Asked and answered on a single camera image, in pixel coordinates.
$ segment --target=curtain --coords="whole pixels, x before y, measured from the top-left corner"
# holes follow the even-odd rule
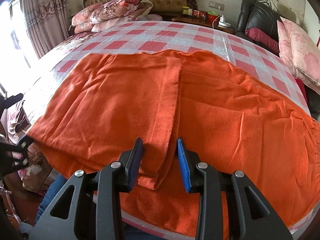
[[[68,38],[67,0],[23,0],[28,36],[41,58]]]

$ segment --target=window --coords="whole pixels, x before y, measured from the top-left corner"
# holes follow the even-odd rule
[[[11,96],[26,91],[38,58],[27,35],[22,0],[13,1],[10,7],[2,4],[0,13],[4,16],[0,22],[0,90]]]

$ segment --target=checkered bed cover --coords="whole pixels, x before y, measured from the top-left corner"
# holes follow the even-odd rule
[[[305,99],[283,61],[265,49],[244,39],[197,25],[137,21],[120,23],[105,32],[92,35],[75,48],[65,51],[54,66],[40,61],[46,73],[25,94],[24,110],[33,123],[44,113],[54,92],[75,64],[88,53],[132,54],[154,53],[164,49],[194,52],[205,49],[243,69],[266,85],[287,96],[308,114]],[[123,212],[125,222],[165,239],[192,239],[149,225]]]

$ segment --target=red cloth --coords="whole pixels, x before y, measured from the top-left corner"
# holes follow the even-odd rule
[[[304,99],[306,100],[306,102],[308,102],[306,90],[305,90],[305,88],[304,88],[304,84],[303,84],[302,80],[295,78],[295,81],[296,81],[296,83],[298,84],[298,86],[299,86],[299,88],[300,88],[300,90],[301,90],[301,93],[302,93]]]
[[[245,31],[251,39],[254,41],[259,41],[263,45],[265,45],[272,53],[279,55],[279,43],[276,42],[274,39],[266,35],[262,30],[258,28],[251,28]]]
[[[209,51],[89,54],[62,82],[28,135],[67,176],[101,169],[141,137],[145,153],[138,186],[121,194],[121,208],[187,236],[196,233],[199,194],[183,188],[173,157],[179,136],[217,170],[244,171],[287,226],[320,199],[320,124],[286,96]]]

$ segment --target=folded orange garment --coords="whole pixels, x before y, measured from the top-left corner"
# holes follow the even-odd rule
[[[132,85],[136,73],[139,82]],[[132,105],[139,107],[131,111]],[[153,128],[155,141],[149,136]],[[188,236],[195,236],[199,196],[185,192],[177,158],[172,161],[178,136],[217,170],[243,170],[287,226],[320,199],[319,123],[208,51],[89,55],[63,81],[28,134],[52,166],[69,176],[79,168],[100,169],[142,137],[148,145],[139,185],[121,194],[121,207]],[[223,208],[226,239],[225,198]]]

